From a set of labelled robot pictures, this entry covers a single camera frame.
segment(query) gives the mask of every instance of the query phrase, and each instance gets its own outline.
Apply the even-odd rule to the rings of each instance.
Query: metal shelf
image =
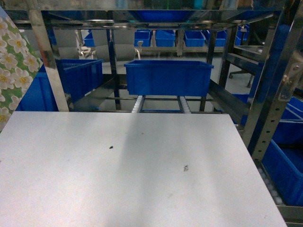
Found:
[[[110,53],[112,74],[110,80],[84,97],[74,106],[87,111],[94,104],[105,100],[115,92],[116,108],[119,109],[119,88],[126,88],[121,76],[116,72],[116,55],[114,29],[176,29],[184,30],[213,30],[209,47],[184,47],[183,40],[178,39],[176,47],[159,48],[144,47],[143,51],[177,52],[207,52],[207,62],[212,63],[213,53],[223,51],[223,61],[218,83],[211,82],[209,94],[222,109],[230,114],[239,124],[242,139],[253,159],[261,161],[273,136],[281,115],[291,98],[293,91],[302,75],[303,3],[301,1],[292,27],[286,40],[285,48],[273,71],[270,80],[266,80],[268,58],[272,53],[272,42],[277,34],[277,26],[283,23],[284,6],[286,1],[254,0],[253,5],[246,1],[205,1],[206,4],[195,8],[194,0],[187,1],[143,1],[143,0],[3,0],[2,6],[19,28],[33,29],[43,54],[45,69],[52,78],[51,86],[60,111],[68,111],[59,73],[55,63],[58,55],[53,54],[48,41],[46,29],[106,29],[107,44]],[[146,21],[134,16],[137,10],[190,10],[189,18],[183,21]],[[269,19],[269,31],[264,46],[234,46],[237,32],[236,26]],[[227,40],[224,48],[214,46],[216,31],[227,29]],[[259,63],[264,63],[258,87],[255,94],[246,105],[226,91],[230,64],[254,74]],[[266,85],[267,94],[263,99],[258,94]],[[200,111],[204,109],[205,100],[201,100]],[[248,116],[245,125],[241,125],[243,116]],[[292,214],[292,207],[279,208],[286,218]]]

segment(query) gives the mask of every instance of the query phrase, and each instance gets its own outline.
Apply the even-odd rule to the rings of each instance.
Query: white tabletop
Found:
[[[0,161],[1,227],[286,226],[228,115],[15,112]]]

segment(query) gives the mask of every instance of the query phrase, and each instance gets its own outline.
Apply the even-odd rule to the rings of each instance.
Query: floral pattern panel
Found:
[[[0,133],[41,66],[29,43],[0,9]]]

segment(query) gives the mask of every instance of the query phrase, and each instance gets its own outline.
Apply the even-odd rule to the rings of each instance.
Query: blue plastic bin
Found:
[[[137,30],[134,33],[134,46],[138,46],[139,41],[143,41],[142,46],[150,46],[151,38],[151,30]]]
[[[303,151],[281,149],[271,140],[262,163],[285,202],[303,206]]]
[[[206,96],[213,65],[202,61],[131,61],[130,95]]]
[[[58,111],[44,66],[19,103],[17,111]]]
[[[85,96],[103,82],[103,60],[61,60],[64,67],[65,82],[62,80],[65,92],[71,94],[73,102]]]
[[[249,94],[233,94],[236,96],[238,99],[240,99],[242,102],[247,103]]]
[[[243,41],[247,41],[249,32],[250,32],[250,26],[245,25],[244,28],[246,28],[247,32],[244,34]],[[238,32],[235,40],[235,45],[239,46],[241,45],[241,38],[242,38],[242,32],[241,32],[241,27],[238,27]]]
[[[83,41],[84,41],[85,45],[88,47],[95,46],[93,34],[91,32],[83,39]]]
[[[185,31],[186,46],[204,46],[205,38],[201,31]]]
[[[205,36],[205,39],[207,40],[207,43],[209,45],[209,39],[210,39],[211,32],[208,30],[203,30],[202,33]],[[225,46],[226,35],[227,35],[226,31],[217,32],[215,46]]]
[[[137,10],[131,14],[143,22],[184,22],[192,14],[192,10]]]
[[[64,73],[61,73],[62,86],[65,93],[71,95],[73,102],[78,101],[85,94],[102,84],[102,62],[103,60],[61,60],[64,68]],[[17,110],[58,110],[44,66],[37,73]]]
[[[156,45],[159,46],[175,46],[176,35],[172,30],[157,30]]]
[[[280,144],[303,143],[303,102],[294,97],[289,101],[273,140]]]

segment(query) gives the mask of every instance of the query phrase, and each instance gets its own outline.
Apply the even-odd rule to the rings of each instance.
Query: floor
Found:
[[[176,57],[171,53],[143,53],[141,55],[142,60],[183,60],[183,61],[206,61],[206,53],[191,53],[185,54],[186,56]],[[221,55],[215,54],[213,58],[214,68],[212,70],[211,79],[215,82],[218,81],[220,67],[221,67]],[[126,69],[124,64],[126,61],[117,62],[117,73],[118,74],[126,74]],[[240,69],[231,65],[230,72],[239,71]],[[111,73],[109,62],[103,63],[103,73]],[[232,79],[227,79],[226,90],[233,94],[247,94],[250,91],[250,88],[247,88],[247,83],[250,79],[250,74],[236,74]],[[130,96],[127,90],[120,90],[121,97],[137,97]],[[135,104],[134,100],[122,100],[121,107],[122,110],[131,111]],[[188,102],[189,108],[191,111],[199,111],[199,102]],[[115,102],[113,100],[106,100],[99,107],[100,110],[115,110]],[[144,102],[143,109],[159,109],[159,110],[176,110],[179,109],[179,105],[177,101],[149,101],[146,100]],[[213,105],[210,102],[206,102],[205,111],[212,111]]]

